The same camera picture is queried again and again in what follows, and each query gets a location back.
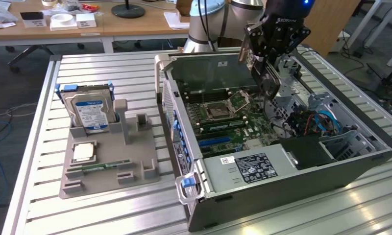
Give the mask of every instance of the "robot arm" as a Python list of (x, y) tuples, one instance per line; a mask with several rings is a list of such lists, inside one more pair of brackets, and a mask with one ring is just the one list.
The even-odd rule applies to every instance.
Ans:
[[(267, 0), (263, 11), (262, 0), (232, 0), (230, 5), (226, 5), (226, 0), (194, 0), (184, 53), (211, 51), (218, 37), (244, 38), (239, 61), (247, 63), (264, 95), (274, 99), (280, 87), (275, 65), (278, 59), (291, 53), (311, 33), (303, 22), (314, 2), (315, 0)], [(208, 33), (203, 30), (206, 19), (210, 24)]]
[(304, 26), (315, 0), (268, 0), (264, 16), (244, 27), (246, 38), (239, 61), (246, 62), (251, 75), (268, 99), (280, 88), (275, 70), (282, 58), (311, 34)]

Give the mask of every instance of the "power supply label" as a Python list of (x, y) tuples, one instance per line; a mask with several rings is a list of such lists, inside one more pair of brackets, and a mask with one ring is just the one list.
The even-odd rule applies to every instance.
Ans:
[(235, 163), (248, 184), (278, 176), (266, 153), (236, 158)]

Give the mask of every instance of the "floor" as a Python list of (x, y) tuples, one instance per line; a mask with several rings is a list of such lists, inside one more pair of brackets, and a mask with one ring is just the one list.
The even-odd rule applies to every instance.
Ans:
[[(346, 27), (347, 32), (352, 33), (358, 27), (363, 14), (354, 17)], [(376, 21), (371, 22), (367, 26), (363, 34), (359, 37), (359, 41), (364, 39), (368, 34), (370, 29), (376, 24)], [(183, 46), (184, 40), (172, 40), (175, 46)], [(141, 42), (141, 49), (133, 46), (133, 42), (117, 43), (119, 51), (131, 50), (160, 50), (168, 49), (166, 40), (148, 40)], [(16, 52), (20, 52), (27, 47), (16, 47)], [(85, 49), (80, 50), (76, 44), (69, 45), (53, 45), (49, 46), (51, 50), (56, 54), (89, 54), (89, 53), (103, 53), (103, 46), (100, 43), (85, 43)], [(391, 71), (391, 68), (384, 66), (390, 58), (392, 57), (392, 29), (386, 28), (383, 34), (378, 38), (374, 44), (374, 55), (366, 53), (360, 61), (363, 63), (372, 62), (382, 65), (386, 72)], [(7, 62), (16, 55), (16, 53), (9, 53), (5, 51), (4, 47), (0, 47), (0, 107), (13, 107), (23, 103), (32, 103), (37, 101), (40, 95), (40, 89), (43, 85), (43, 79), (45, 75), (45, 70), (48, 66), (48, 55), (44, 51), (36, 51), (29, 57), (23, 60), (17, 66), (21, 69), (20, 74), (13, 74), (7, 66)], [(340, 54), (334, 53), (327, 56), (327, 60), (334, 64), (334, 66), (346, 72), (352, 68), (356, 68), (360, 64), (352, 60), (346, 59)], [(370, 74), (366, 72), (367, 68), (358, 69), (350, 73), (350, 77), (362, 81), (370, 80)], [(35, 107), (20, 110), (17, 114), (28, 113), (35, 111)], [(8, 121), (8, 116), (3, 116), (0, 121)], [(24, 154), (25, 143), (28, 140), (29, 129), (32, 124), (33, 116), (28, 117), (15, 117), (12, 119), (12, 133), (0, 142), (0, 161), (3, 163), (3, 168), (5, 171), (9, 191), (5, 198), (0, 201), (0, 232), (3, 229), (3, 223), (7, 214), (8, 203), (12, 195), (12, 188), (16, 183), (17, 172), (20, 167), (20, 162)], [(0, 195), (3, 192), (3, 178), (0, 175)]]

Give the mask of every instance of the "blue cable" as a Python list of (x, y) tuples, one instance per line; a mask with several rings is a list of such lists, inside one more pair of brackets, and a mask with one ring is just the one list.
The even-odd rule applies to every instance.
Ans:
[[(326, 110), (322, 110), (322, 111), (319, 111), (318, 114), (324, 114), (326, 116), (328, 116), (330, 119), (331, 119), (331, 121), (332, 121), (332, 123), (334, 123), (334, 125), (335, 125), (336, 128), (338, 128), (338, 131), (342, 132), (342, 127), (340, 127), (339, 122), (338, 122), (338, 120), (335, 119), (334, 115), (331, 114), (331, 112), (328, 112), (328, 111), (326, 111)], [(320, 120), (319, 120), (319, 115), (318, 115), (318, 114), (315, 114), (315, 122), (318, 123), (319, 128), (320, 128), (323, 131), (327, 131), (326, 128), (323, 127), (323, 125), (320, 124)]]
[(7, 191), (8, 191), (8, 182), (7, 182), (7, 177), (5, 177), (5, 174), (4, 174), (1, 163), (0, 163), (0, 172), (1, 172), (3, 179), (4, 179), (4, 190), (3, 190), (3, 194), (0, 196), (0, 201), (1, 201), (1, 199), (5, 197)]
[(7, 134), (3, 136), (3, 138), (0, 139), (0, 142), (1, 142), (1, 141), (8, 137), (8, 135), (9, 135), (11, 132), (12, 132), (12, 125), (11, 125), (11, 123), (8, 123), (7, 121), (0, 121), (0, 123), (8, 125), (8, 132), (7, 132)]

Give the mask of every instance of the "motherboard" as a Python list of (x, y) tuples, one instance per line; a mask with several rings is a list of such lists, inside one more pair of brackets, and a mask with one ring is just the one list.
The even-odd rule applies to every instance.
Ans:
[(279, 139), (247, 90), (188, 95), (186, 108), (204, 158), (268, 146)]

